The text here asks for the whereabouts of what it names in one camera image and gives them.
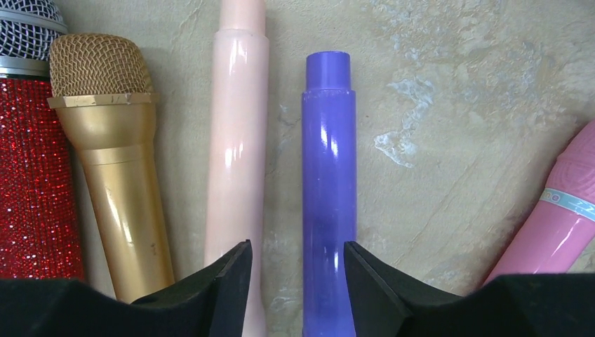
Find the cream peach plastic microphone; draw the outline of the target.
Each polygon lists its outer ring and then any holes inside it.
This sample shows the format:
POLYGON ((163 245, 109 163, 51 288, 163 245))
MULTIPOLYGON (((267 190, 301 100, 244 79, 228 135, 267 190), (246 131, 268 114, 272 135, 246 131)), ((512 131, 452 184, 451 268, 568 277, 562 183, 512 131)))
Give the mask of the cream peach plastic microphone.
POLYGON ((213 40, 204 262, 249 240, 253 262, 244 336, 266 336, 261 296, 269 79, 266 5, 222 1, 213 40))

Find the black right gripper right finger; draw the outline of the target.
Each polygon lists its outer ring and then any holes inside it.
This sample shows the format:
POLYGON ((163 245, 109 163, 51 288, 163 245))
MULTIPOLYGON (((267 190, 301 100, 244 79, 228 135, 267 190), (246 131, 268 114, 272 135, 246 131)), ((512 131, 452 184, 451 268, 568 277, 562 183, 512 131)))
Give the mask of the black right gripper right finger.
POLYGON ((594 274, 502 275, 468 296, 344 245, 357 336, 593 336, 594 274))

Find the violet plastic microphone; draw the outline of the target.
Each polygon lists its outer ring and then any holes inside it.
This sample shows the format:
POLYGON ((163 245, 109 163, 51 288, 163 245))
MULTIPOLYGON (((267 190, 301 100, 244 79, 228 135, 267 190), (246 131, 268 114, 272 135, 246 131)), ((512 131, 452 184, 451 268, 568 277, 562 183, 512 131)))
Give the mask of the violet plastic microphone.
POLYGON ((306 59, 302 93, 303 336, 354 336, 344 243, 356 239, 356 94, 350 56, 306 59))

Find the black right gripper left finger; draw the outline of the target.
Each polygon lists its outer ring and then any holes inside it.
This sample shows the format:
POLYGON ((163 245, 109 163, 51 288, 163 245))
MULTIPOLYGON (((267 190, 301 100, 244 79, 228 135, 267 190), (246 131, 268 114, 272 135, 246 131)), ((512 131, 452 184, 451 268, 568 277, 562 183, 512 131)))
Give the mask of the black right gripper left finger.
POLYGON ((75 279, 1 280, 2 336, 241 336, 252 246, 131 304, 75 279))

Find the gold metallic microphone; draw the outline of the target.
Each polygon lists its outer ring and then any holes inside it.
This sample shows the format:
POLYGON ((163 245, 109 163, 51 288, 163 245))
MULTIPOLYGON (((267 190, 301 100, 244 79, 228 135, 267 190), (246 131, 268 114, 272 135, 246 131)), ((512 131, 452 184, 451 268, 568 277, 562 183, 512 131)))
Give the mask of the gold metallic microphone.
POLYGON ((140 49, 110 34, 66 34, 50 49, 49 106, 83 167, 115 296, 174 282, 154 161, 156 94, 140 49))

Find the pink glitter microphone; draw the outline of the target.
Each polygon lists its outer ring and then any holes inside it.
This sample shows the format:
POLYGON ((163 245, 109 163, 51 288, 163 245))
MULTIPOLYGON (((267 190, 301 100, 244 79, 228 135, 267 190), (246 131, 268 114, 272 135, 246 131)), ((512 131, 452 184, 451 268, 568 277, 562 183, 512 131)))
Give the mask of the pink glitter microphone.
POLYGON ((594 123, 557 157, 538 203, 487 277, 564 273, 594 238, 594 123))

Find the red glitter microphone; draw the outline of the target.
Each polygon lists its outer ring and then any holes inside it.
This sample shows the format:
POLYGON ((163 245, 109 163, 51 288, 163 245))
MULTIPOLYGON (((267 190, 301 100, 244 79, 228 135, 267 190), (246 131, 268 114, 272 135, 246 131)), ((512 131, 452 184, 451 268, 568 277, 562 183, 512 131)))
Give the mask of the red glitter microphone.
POLYGON ((66 34, 52 1, 1 2, 1 276, 84 279, 68 142, 49 48, 66 34))

